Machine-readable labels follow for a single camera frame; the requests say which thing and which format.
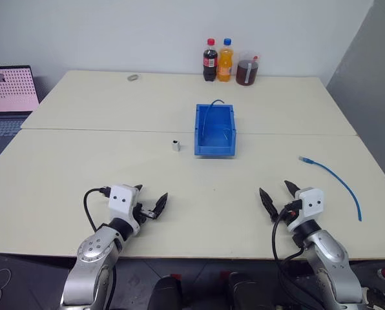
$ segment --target blue cable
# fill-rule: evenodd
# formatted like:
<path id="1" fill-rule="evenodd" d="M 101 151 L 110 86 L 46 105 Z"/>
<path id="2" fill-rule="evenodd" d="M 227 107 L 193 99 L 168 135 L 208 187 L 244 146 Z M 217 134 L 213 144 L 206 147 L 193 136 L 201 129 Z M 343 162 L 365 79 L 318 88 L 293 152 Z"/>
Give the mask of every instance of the blue cable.
<path id="1" fill-rule="evenodd" d="M 204 137 L 204 128 L 205 128 L 205 122 L 207 121 L 207 114 L 208 114 L 208 111 L 210 111 L 211 107 L 212 107 L 217 101 L 220 101 L 220 102 L 224 103 L 224 101 L 222 101 L 221 99 L 215 99 L 215 100 L 210 104 L 210 106 L 208 107 L 207 111 L 205 111 L 205 116 L 204 116 L 204 120 L 203 120 L 203 130 L 201 131 L 201 137 Z"/>
<path id="2" fill-rule="evenodd" d="M 348 190 L 348 192 L 352 195 L 353 200 L 355 200 L 356 208 L 358 210 L 358 220 L 360 222 L 362 221 L 362 212 L 360 211 L 359 201 L 356 198 L 353 191 L 350 189 L 350 187 L 348 187 L 348 185 L 345 182 L 343 182 L 343 180 L 341 178 L 339 178 L 332 170 L 327 168 L 325 165 L 322 165 L 321 163 L 318 163 L 314 160 L 311 160 L 307 157 L 302 157 L 302 156 L 299 157 L 299 160 L 304 161 L 305 163 L 310 163 L 311 165 L 318 165 L 319 167 L 322 167 L 324 170 L 328 171 L 332 176 L 334 176 L 339 182 L 341 182 L 341 184 L 343 184 L 343 186 L 345 186 L 345 188 Z"/>

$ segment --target blue storage box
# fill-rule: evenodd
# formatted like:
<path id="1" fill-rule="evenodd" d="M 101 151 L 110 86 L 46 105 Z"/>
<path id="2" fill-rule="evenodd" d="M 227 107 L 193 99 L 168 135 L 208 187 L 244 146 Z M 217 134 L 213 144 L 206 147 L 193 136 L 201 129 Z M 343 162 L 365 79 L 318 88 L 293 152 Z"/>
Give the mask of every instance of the blue storage box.
<path id="1" fill-rule="evenodd" d="M 197 156 L 234 156 L 236 125 L 232 105 L 197 105 L 195 146 Z"/>

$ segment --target laptop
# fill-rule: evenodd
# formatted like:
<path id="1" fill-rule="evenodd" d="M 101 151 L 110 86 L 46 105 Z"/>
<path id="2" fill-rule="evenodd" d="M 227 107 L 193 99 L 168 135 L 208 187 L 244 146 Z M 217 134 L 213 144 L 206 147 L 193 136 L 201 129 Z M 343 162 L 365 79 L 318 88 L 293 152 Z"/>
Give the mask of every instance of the laptop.
<path id="1" fill-rule="evenodd" d="M 0 153 L 38 105 L 30 66 L 0 67 Z"/>

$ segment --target laptop keyboard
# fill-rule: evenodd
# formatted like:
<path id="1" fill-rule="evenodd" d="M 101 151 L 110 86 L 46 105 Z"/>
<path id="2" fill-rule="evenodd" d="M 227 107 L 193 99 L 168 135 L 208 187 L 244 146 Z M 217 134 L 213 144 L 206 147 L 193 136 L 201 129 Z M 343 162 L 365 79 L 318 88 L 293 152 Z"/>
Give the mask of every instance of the laptop keyboard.
<path id="1" fill-rule="evenodd" d="M 0 137 L 1 136 L 15 136 L 20 126 L 24 122 L 24 119 L 13 119 L 0 121 Z"/>

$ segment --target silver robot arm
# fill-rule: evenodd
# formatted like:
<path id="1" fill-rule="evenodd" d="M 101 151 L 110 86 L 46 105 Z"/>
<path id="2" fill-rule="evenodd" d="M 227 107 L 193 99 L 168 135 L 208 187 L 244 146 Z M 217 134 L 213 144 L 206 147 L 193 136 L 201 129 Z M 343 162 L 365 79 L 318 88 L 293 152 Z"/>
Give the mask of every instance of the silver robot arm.
<path id="1" fill-rule="evenodd" d="M 167 202 L 164 194 L 154 210 L 138 203 L 142 185 L 116 185 L 102 189 L 109 197 L 111 222 L 103 224 L 79 246 L 76 263 L 68 275 L 60 309 L 105 309 L 112 291 L 113 268 L 128 239 L 139 233 L 146 218 L 157 219 Z"/>
<path id="2" fill-rule="evenodd" d="M 283 220 L 293 240 L 304 247 L 307 261 L 313 268 L 326 310 L 365 309 L 362 288 L 349 266 L 348 252 L 316 219 L 324 208 L 324 193 L 320 189 L 299 189 L 285 181 L 295 201 L 285 206 Z M 260 197 L 273 222 L 278 213 L 269 195 L 260 189 Z"/>
<path id="3" fill-rule="evenodd" d="M 327 231 L 317 230 L 305 240 L 326 309 L 365 309 L 362 288 L 349 266 L 348 252 Z"/>

